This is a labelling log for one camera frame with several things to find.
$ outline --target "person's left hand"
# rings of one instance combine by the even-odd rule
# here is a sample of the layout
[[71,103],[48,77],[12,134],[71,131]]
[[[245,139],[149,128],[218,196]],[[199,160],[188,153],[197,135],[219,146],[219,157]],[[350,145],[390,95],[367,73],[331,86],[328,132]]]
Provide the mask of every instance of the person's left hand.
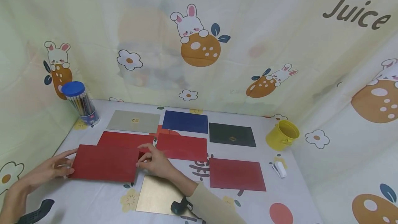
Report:
[[76,153],[77,149],[65,151],[57,156],[47,159],[39,166],[31,170],[28,174],[21,177],[16,184],[28,188],[29,193],[36,190],[40,185],[54,179],[63,177],[74,172],[72,166],[73,160],[66,158]]

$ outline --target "gold card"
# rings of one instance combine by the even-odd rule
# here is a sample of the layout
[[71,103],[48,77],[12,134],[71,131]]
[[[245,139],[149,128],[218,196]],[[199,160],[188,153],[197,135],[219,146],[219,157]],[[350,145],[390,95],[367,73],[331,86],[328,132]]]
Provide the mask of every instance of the gold card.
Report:
[[[145,175],[136,211],[175,215],[170,207],[173,201],[180,203],[183,197],[169,180]],[[197,218],[188,208],[181,216]]]

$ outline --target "black device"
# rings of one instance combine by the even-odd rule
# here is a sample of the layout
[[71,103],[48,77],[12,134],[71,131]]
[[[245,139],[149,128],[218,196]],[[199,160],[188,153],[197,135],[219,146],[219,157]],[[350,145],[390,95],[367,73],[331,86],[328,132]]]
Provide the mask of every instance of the black device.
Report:
[[193,205],[184,197],[180,203],[173,201],[170,209],[176,215],[182,215],[186,208],[192,211]]
[[32,224],[38,222],[50,212],[54,203],[55,201],[50,199],[42,201],[40,208],[38,210],[33,211],[32,213],[29,214],[25,214],[19,219],[17,224]]

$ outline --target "beige sleeve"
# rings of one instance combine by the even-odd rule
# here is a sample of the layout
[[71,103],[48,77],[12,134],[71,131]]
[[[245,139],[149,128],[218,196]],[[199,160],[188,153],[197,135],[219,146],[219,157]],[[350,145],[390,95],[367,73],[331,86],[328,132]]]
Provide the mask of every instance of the beige sleeve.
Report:
[[193,205],[192,213],[207,224],[246,224],[235,210],[210,192],[203,183],[199,183],[187,200]]

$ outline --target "gray card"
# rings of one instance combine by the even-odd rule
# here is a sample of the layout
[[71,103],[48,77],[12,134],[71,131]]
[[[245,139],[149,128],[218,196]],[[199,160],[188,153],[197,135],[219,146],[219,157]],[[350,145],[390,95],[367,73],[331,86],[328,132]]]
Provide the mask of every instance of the gray card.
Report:
[[160,120],[159,114],[128,112],[116,110],[107,129],[128,132],[156,133]]

